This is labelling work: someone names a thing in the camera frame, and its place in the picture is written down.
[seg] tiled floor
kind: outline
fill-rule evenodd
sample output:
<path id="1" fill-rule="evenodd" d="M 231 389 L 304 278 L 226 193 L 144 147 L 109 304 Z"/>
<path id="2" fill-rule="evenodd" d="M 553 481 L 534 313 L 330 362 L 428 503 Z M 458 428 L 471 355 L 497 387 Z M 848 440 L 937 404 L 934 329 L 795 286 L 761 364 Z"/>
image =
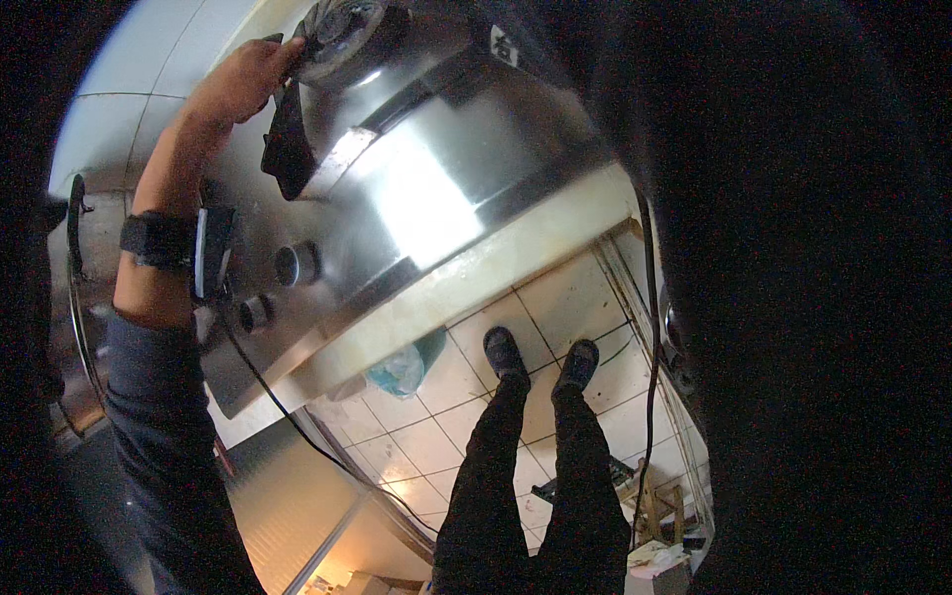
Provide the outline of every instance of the tiled floor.
<path id="1" fill-rule="evenodd" d="M 532 379 L 513 486 L 526 547 L 533 549 L 545 538 L 551 506 L 530 492 L 555 477 L 555 414 L 549 394 L 576 339 L 594 339 L 601 352 L 585 399 L 598 414 L 612 455 L 637 467 L 645 454 L 648 363 L 591 253 L 454 321 L 446 348 L 409 399 L 371 386 L 343 403 L 318 399 L 311 409 L 372 480 L 400 495 L 439 529 L 469 435 L 498 385 L 483 354 L 483 335 L 495 325 L 512 331 Z M 709 477 L 704 443 L 693 426 L 688 434 L 699 472 Z M 689 493 L 684 459 L 660 399 L 655 402 L 651 464 L 654 485 L 679 482 Z M 630 511 L 623 510 L 630 520 Z"/>

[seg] hand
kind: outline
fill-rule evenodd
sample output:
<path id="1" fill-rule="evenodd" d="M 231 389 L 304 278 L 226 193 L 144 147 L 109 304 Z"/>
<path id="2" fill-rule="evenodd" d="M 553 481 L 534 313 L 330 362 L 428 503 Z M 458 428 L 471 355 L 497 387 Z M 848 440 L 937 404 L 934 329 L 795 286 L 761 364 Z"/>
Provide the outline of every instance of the hand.
<path id="1" fill-rule="evenodd" d="M 283 46 L 262 39 L 245 42 L 199 83 L 184 111 L 227 129 L 246 122 L 284 83 L 303 49 L 303 37 Z"/>

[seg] black cable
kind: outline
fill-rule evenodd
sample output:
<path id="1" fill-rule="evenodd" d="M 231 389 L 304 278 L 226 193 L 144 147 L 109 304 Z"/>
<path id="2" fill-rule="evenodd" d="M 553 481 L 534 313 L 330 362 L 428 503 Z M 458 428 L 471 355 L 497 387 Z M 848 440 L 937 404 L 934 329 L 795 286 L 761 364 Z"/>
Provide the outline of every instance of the black cable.
<path id="1" fill-rule="evenodd" d="M 258 371 L 258 368 L 255 367 L 254 364 L 251 362 L 251 360 L 248 358 L 248 355 L 245 353 L 245 350 L 242 349 L 240 345 L 238 345 L 238 339 L 235 338 L 234 333 L 231 331 L 231 325 L 228 324 L 228 320 L 226 320 L 224 312 L 221 313 L 221 317 L 222 317 L 222 325 L 225 327 L 225 334 L 228 336 L 228 340 L 231 341 L 231 344 L 234 346 L 235 351 L 238 352 L 238 356 L 242 359 L 243 362 L 245 362 L 245 365 L 248 366 L 248 369 L 251 370 L 251 374 L 254 375 L 254 378 L 258 381 L 258 384 L 260 384 L 264 388 L 265 392 L 271 398 L 271 401 L 273 401 L 274 404 L 278 406 L 279 409 L 281 409 L 281 413 L 285 416 L 285 419 L 291 422 L 291 425 L 294 426 L 294 429 L 296 429 L 298 433 L 301 434 L 301 437 L 304 438 L 305 442 L 307 442 L 311 448 L 323 454 L 332 463 L 334 463 L 339 468 L 341 468 L 347 475 L 357 480 L 357 483 L 359 483 L 360 485 L 369 487 L 370 489 L 375 489 L 381 493 L 386 494 L 390 498 L 395 499 L 397 502 L 404 505 L 404 508 L 406 508 L 407 512 L 410 513 L 410 516 L 416 519 L 420 523 L 420 525 L 426 527 L 427 529 L 433 531 L 434 533 L 439 533 L 439 531 L 437 531 L 433 527 L 424 523 L 423 519 L 417 516 L 417 513 L 413 512 L 413 509 L 410 508 L 410 506 L 406 502 L 404 502 L 403 498 L 394 494 L 393 492 L 386 491 L 380 486 L 375 486 L 374 484 L 370 482 L 364 481 L 364 479 L 358 477 L 357 475 L 353 473 L 353 471 L 348 469 L 346 465 L 344 465 L 343 463 L 335 459 L 333 456 L 331 456 L 329 452 L 327 452 L 323 448 L 314 444 L 314 441 L 310 439 L 310 436 L 308 436 L 307 433 L 304 432 L 304 429 L 298 425 L 297 421 L 293 417 L 291 417 L 290 413 L 288 413 L 288 410 L 285 409 L 285 406 L 281 405 L 281 402 L 278 401 L 278 398 L 274 396 L 274 392 L 271 390 L 271 387 L 268 386 L 268 383 L 265 382 L 265 378 Z"/>
<path id="2" fill-rule="evenodd" d="M 651 460 L 651 443 L 654 442 L 654 393 L 658 385 L 658 358 L 661 353 L 661 319 L 658 313 L 658 290 L 654 274 L 654 240 L 651 237 L 651 213 L 643 195 L 636 191 L 638 210 L 642 215 L 642 230 L 645 236 L 645 268 L 648 281 L 648 302 L 651 305 L 651 335 L 654 346 L 651 354 L 651 380 L 648 382 L 647 403 L 647 440 L 645 449 L 645 464 L 638 479 L 638 498 L 635 500 L 635 518 L 631 521 L 631 548 L 635 547 L 635 533 L 638 528 L 638 519 L 642 514 L 642 494 L 645 491 L 645 475 L 648 472 L 648 462 Z"/>

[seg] white wall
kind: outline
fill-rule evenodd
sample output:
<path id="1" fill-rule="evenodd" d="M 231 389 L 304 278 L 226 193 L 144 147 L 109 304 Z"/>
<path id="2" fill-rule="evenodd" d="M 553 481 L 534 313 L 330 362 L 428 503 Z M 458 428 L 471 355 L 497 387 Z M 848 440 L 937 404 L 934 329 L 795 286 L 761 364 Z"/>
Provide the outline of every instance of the white wall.
<path id="1" fill-rule="evenodd" d="M 140 0 L 89 67 L 53 156 L 49 190 L 135 188 L 159 133 L 256 0 Z"/>

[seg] black pants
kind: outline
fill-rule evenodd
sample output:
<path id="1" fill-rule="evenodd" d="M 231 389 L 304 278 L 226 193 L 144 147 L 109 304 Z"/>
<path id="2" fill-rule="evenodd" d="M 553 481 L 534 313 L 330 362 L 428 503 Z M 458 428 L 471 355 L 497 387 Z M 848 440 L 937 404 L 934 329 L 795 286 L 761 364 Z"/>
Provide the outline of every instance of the black pants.
<path id="1" fill-rule="evenodd" d="M 436 593 L 622 593 L 629 528 L 608 443 L 574 387 L 552 394 L 559 484 L 545 541 L 528 557 L 512 487 L 528 382 L 505 378 L 466 446 L 433 564 Z"/>

